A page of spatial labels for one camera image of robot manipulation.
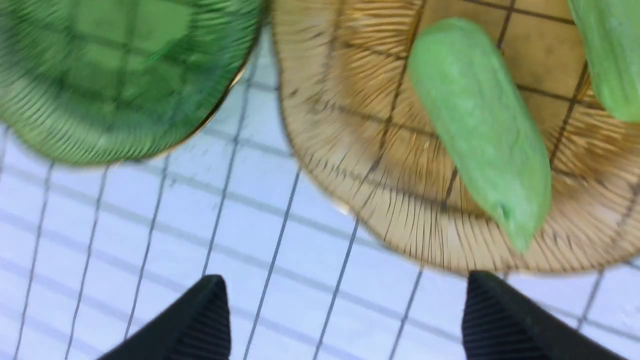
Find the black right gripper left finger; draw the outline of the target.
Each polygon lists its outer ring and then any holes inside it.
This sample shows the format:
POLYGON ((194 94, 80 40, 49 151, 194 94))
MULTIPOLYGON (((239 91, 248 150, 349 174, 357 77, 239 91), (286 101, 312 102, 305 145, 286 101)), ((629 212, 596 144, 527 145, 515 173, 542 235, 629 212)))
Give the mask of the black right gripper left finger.
POLYGON ((226 281, 205 275, 101 360, 228 360, 232 350, 226 281))

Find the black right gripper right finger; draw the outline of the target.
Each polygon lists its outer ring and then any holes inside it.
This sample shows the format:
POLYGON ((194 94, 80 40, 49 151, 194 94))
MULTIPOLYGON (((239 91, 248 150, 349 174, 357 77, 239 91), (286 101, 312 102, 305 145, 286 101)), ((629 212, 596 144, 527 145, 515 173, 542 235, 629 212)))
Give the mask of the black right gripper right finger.
POLYGON ((461 323, 469 360, 619 360, 489 271, 471 271, 461 323))

